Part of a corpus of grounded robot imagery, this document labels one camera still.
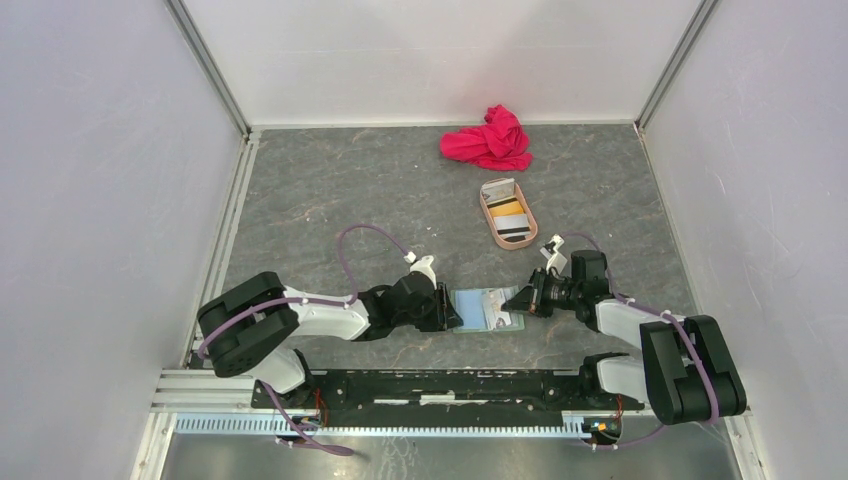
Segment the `patterned white credit card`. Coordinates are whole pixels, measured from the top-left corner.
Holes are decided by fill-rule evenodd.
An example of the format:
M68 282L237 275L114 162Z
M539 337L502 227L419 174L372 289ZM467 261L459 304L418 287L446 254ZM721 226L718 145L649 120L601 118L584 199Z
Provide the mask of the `patterned white credit card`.
M517 314L504 312L501 305L517 290L514 287L486 289L481 296L485 325L490 331L515 329L519 326Z

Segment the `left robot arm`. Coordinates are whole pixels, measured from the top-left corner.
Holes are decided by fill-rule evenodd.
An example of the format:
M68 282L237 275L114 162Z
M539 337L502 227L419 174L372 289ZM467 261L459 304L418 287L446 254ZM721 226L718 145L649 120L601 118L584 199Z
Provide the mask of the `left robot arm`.
M297 408L312 399L314 381L304 355L286 347L287 339L376 341L400 327L434 333L463 320L445 284L420 271L350 298L303 292L262 272L202 306L197 323L203 335L197 355L218 377L247 375Z

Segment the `green card holder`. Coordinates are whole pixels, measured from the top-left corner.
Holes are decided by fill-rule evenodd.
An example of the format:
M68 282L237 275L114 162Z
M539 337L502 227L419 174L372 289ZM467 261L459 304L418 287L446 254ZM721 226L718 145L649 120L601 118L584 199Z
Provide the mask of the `green card holder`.
M462 320L454 333L507 333L525 328L524 316L502 309L519 291L517 286L453 290L450 300Z

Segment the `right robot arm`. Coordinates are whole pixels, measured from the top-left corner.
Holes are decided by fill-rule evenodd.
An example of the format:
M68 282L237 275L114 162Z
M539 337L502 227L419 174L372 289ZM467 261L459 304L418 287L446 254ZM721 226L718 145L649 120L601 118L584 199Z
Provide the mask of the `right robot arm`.
M585 358L577 392L591 408L617 395L649 406L664 425L743 414L747 394L717 320L678 316L641 305L613 285L607 258L596 250L570 256L570 273L538 268L502 305L510 313L548 318L570 311L590 330L638 349Z

